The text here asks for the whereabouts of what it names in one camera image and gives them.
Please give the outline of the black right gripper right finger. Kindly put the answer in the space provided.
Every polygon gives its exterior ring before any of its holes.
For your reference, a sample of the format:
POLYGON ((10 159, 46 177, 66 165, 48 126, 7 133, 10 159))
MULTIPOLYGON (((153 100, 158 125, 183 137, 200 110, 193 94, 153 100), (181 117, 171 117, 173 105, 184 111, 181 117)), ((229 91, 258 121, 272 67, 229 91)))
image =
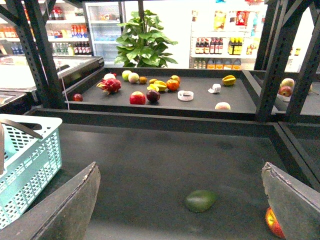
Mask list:
POLYGON ((261 171, 269 206, 287 240, 320 238, 320 193, 266 162, 261 171))

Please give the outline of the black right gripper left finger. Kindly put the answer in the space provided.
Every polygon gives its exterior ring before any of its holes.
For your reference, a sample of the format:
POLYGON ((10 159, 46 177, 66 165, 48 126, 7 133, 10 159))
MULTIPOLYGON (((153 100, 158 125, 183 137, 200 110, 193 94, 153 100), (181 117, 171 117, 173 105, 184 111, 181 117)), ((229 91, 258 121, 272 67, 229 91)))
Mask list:
POLYGON ((2 240, 82 240, 101 181, 95 162, 0 231, 2 240))

